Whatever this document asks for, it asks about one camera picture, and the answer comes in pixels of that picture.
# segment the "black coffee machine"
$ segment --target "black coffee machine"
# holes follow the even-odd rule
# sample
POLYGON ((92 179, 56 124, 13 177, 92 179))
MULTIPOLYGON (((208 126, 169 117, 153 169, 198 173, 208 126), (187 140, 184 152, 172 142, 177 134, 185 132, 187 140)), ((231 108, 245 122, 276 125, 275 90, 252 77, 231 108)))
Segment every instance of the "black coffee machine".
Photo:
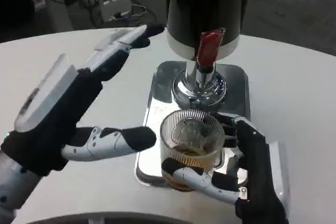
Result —
MULTIPOLYGON (((248 78, 242 68, 216 64, 238 46, 247 0, 166 0, 167 40, 186 62, 166 61, 153 77, 144 125, 159 138, 160 123, 179 109, 201 109, 250 117, 248 78), (222 29, 224 37, 217 58, 204 71, 197 53, 204 32, 222 29)), ((137 178, 144 184, 164 186, 160 166, 160 141, 136 160, 137 178)), ((234 153, 225 149, 217 171, 227 173, 227 162, 234 153)), ((246 171, 240 171, 240 181, 246 171)))

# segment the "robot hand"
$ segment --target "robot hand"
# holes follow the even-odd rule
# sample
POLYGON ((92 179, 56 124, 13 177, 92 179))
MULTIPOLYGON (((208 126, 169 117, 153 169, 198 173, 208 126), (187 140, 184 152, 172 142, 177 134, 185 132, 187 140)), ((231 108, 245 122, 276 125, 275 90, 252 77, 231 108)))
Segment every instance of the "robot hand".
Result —
POLYGON ((163 26, 114 30, 96 45, 80 69, 61 55, 34 89, 0 151, 0 223, 11 223, 43 176, 62 170, 69 160, 93 161, 142 151, 155 144, 147 127, 118 130, 77 128, 103 88, 115 76, 132 47, 148 46, 163 26))
POLYGON ((277 142, 267 144, 265 136, 246 118, 232 114, 213 114, 223 125, 228 138, 224 147, 238 147, 241 151, 238 166, 247 170, 247 181, 214 170, 185 166, 167 158, 162 169, 176 181, 212 198, 234 204, 236 215, 243 223, 288 223, 286 217, 289 197, 285 161, 277 142))

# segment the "floor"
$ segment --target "floor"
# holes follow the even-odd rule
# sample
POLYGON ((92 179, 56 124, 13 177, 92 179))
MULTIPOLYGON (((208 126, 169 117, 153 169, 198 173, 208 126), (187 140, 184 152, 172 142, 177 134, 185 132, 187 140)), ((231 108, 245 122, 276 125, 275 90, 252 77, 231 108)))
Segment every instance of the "floor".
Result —
MULTIPOLYGON (((155 13, 159 22, 166 17, 165 0, 137 0, 155 13)), ((69 8, 75 29, 92 28, 88 15, 69 8)), ((36 15, 24 28, 0 32, 0 41, 52 33, 46 12, 36 15)), ((144 22, 152 16, 144 17, 144 22)), ((101 27, 121 26, 109 23, 101 27)), ((287 42, 336 56, 336 0, 249 0, 243 34, 287 42)))

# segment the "red handle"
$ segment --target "red handle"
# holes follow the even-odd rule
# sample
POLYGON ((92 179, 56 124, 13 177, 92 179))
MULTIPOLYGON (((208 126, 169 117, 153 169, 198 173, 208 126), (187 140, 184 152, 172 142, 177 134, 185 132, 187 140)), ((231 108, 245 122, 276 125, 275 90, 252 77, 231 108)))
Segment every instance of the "red handle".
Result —
POLYGON ((209 66, 216 61, 224 33, 225 29, 222 28, 202 33, 197 54, 197 61, 200 65, 209 66))

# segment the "glass cup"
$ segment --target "glass cup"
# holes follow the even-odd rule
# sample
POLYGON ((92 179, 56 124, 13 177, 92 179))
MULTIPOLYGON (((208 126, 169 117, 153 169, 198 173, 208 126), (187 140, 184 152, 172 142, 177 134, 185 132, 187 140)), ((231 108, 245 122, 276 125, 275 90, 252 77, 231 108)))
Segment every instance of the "glass cup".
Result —
MULTIPOLYGON (((221 155, 225 140, 222 125, 201 110, 178 110, 160 127, 161 162, 173 158, 186 166, 201 167, 208 173, 221 155)), ((179 191, 192 191, 162 171, 168 184, 179 191)))

